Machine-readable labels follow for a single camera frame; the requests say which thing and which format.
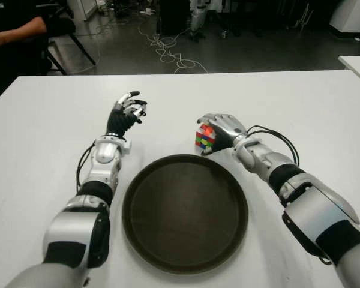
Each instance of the robotic hand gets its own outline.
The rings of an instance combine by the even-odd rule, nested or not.
[[[106,134],[87,150],[94,148],[92,167],[83,184],[78,181],[76,196],[68,201],[46,231],[43,263],[21,272],[8,288],[83,287],[89,281],[89,269],[100,267],[107,260],[109,207],[118,184],[121,158],[130,151],[130,142],[123,136],[146,115],[147,103],[132,99],[139,94],[127,93],[116,102]]]
[[[351,205],[287,156],[248,136],[232,115],[206,114],[215,141],[202,155],[233,147],[233,156],[275,191],[285,207],[283,222],[305,250],[329,259],[344,287],[360,288],[360,228]]]

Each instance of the chair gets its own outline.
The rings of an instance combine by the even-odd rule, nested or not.
[[[74,17],[74,14],[71,8],[68,6],[67,0],[51,0],[42,2],[37,5],[42,18],[47,27],[47,39],[52,37],[60,37],[68,35],[73,42],[78,46],[78,48],[84,53],[88,60],[96,65],[95,61],[88,54],[88,52],[83,47],[83,44],[76,38],[74,35],[76,31],[76,26],[74,22],[70,19]],[[61,14],[66,13],[70,18],[60,17]],[[59,71],[63,75],[67,75],[67,72],[63,69],[60,63],[48,50],[48,42],[46,41],[46,57],[52,61],[57,69],[50,69],[49,71]]]

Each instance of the round tray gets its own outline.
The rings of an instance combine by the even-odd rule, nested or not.
[[[128,240],[152,265],[176,274],[210,270],[242,241],[248,205],[236,179],[219,164],[173,155],[144,168],[125,195]]]

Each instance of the concrete floor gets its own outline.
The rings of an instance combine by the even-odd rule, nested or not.
[[[93,68],[68,37],[56,38],[50,50],[69,74],[173,74],[175,62],[160,62],[156,47],[150,47],[150,42],[138,32],[140,27],[153,38],[155,23],[155,16],[142,17],[133,11],[121,20],[95,14],[88,21],[76,21],[77,35],[102,31],[98,36],[78,36],[98,61]],[[220,37],[220,31],[216,23],[207,22],[203,29],[206,39],[194,43],[184,34],[171,52],[200,62],[209,73],[340,70],[344,66],[337,60],[339,55],[360,55],[360,42],[340,39],[324,30],[274,29],[256,38],[248,29],[242,30],[240,37],[229,34],[227,39]],[[204,70],[196,65],[178,72]]]

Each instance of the metal joint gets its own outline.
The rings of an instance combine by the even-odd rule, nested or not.
[[[100,208],[105,209],[109,214],[108,204],[101,198],[92,195],[79,195],[70,199],[66,205],[66,209],[72,208]]]

